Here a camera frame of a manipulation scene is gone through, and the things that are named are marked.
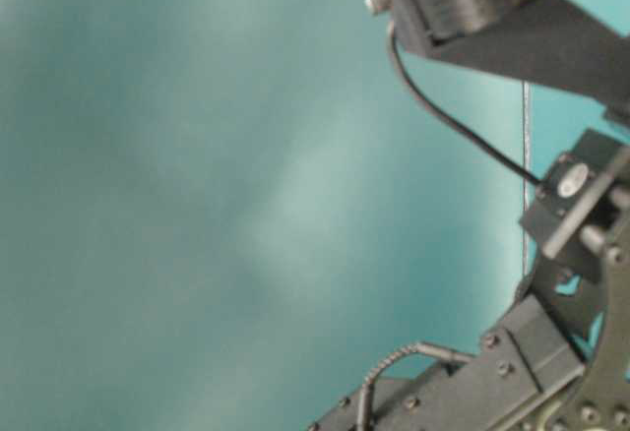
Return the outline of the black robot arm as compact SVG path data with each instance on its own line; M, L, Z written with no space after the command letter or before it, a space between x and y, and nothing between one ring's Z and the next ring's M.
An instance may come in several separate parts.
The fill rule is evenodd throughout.
M628 146L585 132L521 224L537 246L532 271L477 353L401 347L312 428L627 429Z

